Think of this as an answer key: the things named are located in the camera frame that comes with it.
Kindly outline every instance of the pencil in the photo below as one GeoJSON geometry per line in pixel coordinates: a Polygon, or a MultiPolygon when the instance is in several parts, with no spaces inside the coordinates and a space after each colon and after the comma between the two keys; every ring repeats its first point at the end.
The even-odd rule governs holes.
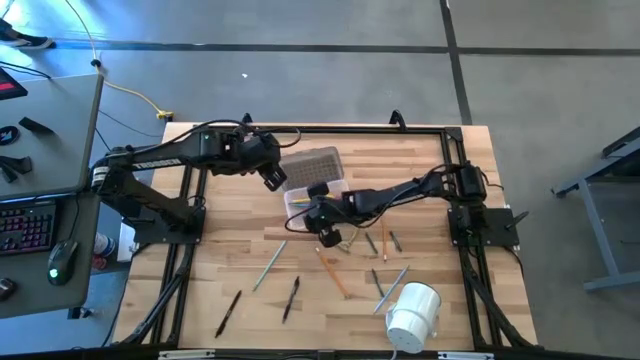
{"type": "Polygon", "coordinates": [[[336,285],[338,285],[338,288],[340,289],[340,292],[342,293],[342,295],[344,295],[344,298],[345,299],[350,298],[351,295],[349,295],[349,292],[347,291],[347,289],[344,288],[344,285],[342,285],[342,282],[340,281],[340,279],[338,279],[336,272],[333,271],[333,268],[331,267],[331,264],[329,264],[329,261],[327,260],[327,258],[324,257],[322,254],[320,254],[320,249],[318,248],[316,248],[316,253],[318,253],[318,256],[320,257],[322,264],[324,264],[324,267],[327,269],[327,272],[329,273],[333,281],[335,281],[336,285]]]}
{"type": "Polygon", "coordinates": [[[387,227],[384,226],[384,219],[380,218],[380,225],[382,226],[382,260],[387,262],[387,227]]]}

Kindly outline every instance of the wooden table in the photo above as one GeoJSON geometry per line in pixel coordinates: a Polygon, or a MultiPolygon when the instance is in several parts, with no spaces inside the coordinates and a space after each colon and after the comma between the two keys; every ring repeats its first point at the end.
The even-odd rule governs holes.
{"type": "MultiPolygon", "coordinates": [[[[165,141],[192,126],[168,124],[165,141]]],[[[462,131],[468,159],[480,166],[492,183],[500,183],[488,128],[463,126],[462,131]]],[[[294,135],[277,137],[284,143],[294,135]]],[[[305,134],[298,145],[283,149],[283,153],[325,146],[338,148],[351,189],[385,188],[422,176],[443,162],[440,140],[433,135],[305,134]]],[[[168,196],[178,196],[182,172],[181,167],[157,170],[153,187],[168,196]]],[[[500,189],[489,187],[487,191],[489,207],[504,205],[500,189]]],[[[352,299],[345,300],[314,251],[320,246],[315,237],[289,233],[283,228],[286,213],[281,192],[269,192],[258,175],[209,175],[205,196],[207,221],[191,271],[181,348],[391,349],[384,325],[388,304],[378,315],[372,315],[380,294],[370,270],[376,269],[386,290],[399,271],[411,265],[402,283],[428,283],[443,301],[438,336],[429,339],[426,348],[472,349],[460,262],[457,250],[450,245],[445,201],[425,199],[386,213],[386,225],[397,234],[404,249],[398,253],[389,242],[386,264],[382,258],[372,258],[362,234],[352,245],[351,255],[338,249],[323,249],[353,294],[352,299]],[[282,240],[290,241],[262,285],[252,293],[256,279],[282,240]],[[284,307],[298,275],[300,289],[289,319],[282,324],[284,307]],[[238,290],[243,294],[226,330],[214,339],[238,290]]],[[[379,224],[369,232],[381,249],[379,224]]],[[[167,248],[152,245],[134,259],[114,340],[130,334],[156,300],[167,248]]],[[[497,303],[521,334],[535,343],[527,294],[516,260],[502,248],[487,248],[487,259],[497,303]]],[[[392,301],[401,290],[401,286],[396,289],[392,301]]],[[[168,309],[165,329],[171,324],[173,304],[168,309]]],[[[483,334],[490,339],[484,307],[480,305],[478,312],[483,334]]]]}

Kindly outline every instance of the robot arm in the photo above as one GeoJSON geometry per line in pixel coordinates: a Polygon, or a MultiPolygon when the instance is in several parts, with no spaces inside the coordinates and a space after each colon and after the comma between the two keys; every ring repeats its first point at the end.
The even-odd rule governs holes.
{"type": "Polygon", "coordinates": [[[181,165],[206,169],[214,176],[257,171],[271,191],[286,180],[278,165],[280,145],[273,135],[247,125],[228,131],[205,124],[159,145],[114,148],[94,166],[91,190],[126,218],[138,218],[144,206],[170,227],[182,229],[192,225],[198,209],[186,199],[168,198],[139,182],[133,172],[181,165]]]}
{"type": "Polygon", "coordinates": [[[473,220],[477,225],[482,223],[482,202],[487,196],[482,171],[471,163],[441,165],[422,178],[384,190],[348,191],[342,194],[341,199],[326,197],[329,191],[326,184],[310,187],[307,191],[311,203],[304,214],[304,223],[310,233],[318,234],[325,247],[335,246],[342,240],[340,232],[333,229],[334,225],[347,223],[366,228],[373,225],[387,209],[425,197],[438,197],[466,205],[471,209],[469,222],[473,220]]]}

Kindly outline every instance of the wooden pencil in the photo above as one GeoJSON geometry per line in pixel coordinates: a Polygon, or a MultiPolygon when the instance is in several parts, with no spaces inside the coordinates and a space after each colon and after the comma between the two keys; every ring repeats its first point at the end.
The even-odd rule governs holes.
{"type": "Polygon", "coordinates": [[[344,295],[344,298],[345,299],[350,298],[351,295],[349,295],[349,292],[347,291],[347,289],[344,288],[344,285],[342,285],[342,282],[340,281],[340,279],[338,279],[336,272],[333,271],[333,268],[331,267],[331,264],[329,264],[329,261],[327,260],[327,258],[320,253],[320,249],[318,248],[316,248],[316,253],[318,253],[318,256],[320,257],[322,264],[324,264],[324,267],[327,269],[327,272],[329,273],[333,281],[335,281],[336,285],[338,285],[338,288],[340,289],[340,292],[342,293],[342,295],[344,295]]]}

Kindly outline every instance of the silver pen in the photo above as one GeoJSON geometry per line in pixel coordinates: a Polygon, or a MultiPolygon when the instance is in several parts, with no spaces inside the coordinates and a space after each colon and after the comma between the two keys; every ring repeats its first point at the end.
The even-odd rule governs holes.
{"type": "Polygon", "coordinates": [[[271,261],[269,261],[269,264],[262,272],[262,275],[260,275],[260,277],[258,278],[258,281],[256,281],[256,285],[253,287],[253,291],[256,291],[258,289],[258,286],[260,286],[260,283],[262,283],[262,280],[264,280],[264,277],[267,276],[267,273],[271,269],[271,266],[273,266],[273,263],[276,262],[276,259],[278,258],[278,256],[280,256],[280,253],[282,252],[282,249],[284,249],[285,245],[287,245],[287,240],[282,242],[282,244],[278,248],[278,251],[276,251],[276,253],[273,255],[273,258],[271,258],[271,261]]]}
{"type": "Polygon", "coordinates": [[[408,270],[409,270],[409,265],[407,265],[407,267],[404,268],[404,270],[402,270],[400,275],[398,275],[398,278],[396,279],[396,281],[394,281],[393,284],[391,285],[391,287],[389,288],[389,290],[387,290],[387,293],[384,295],[382,300],[380,300],[380,302],[376,306],[375,310],[373,310],[374,314],[377,313],[378,310],[380,310],[380,307],[382,306],[382,304],[384,304],[387,301],[387,299],[389,298],[389,296],[391,295],[393,290],[395,290],[396,286],[398,286],[398,284],[400,283],[400,280],[402,280],[402,278],[407,274],[408,270]]]}

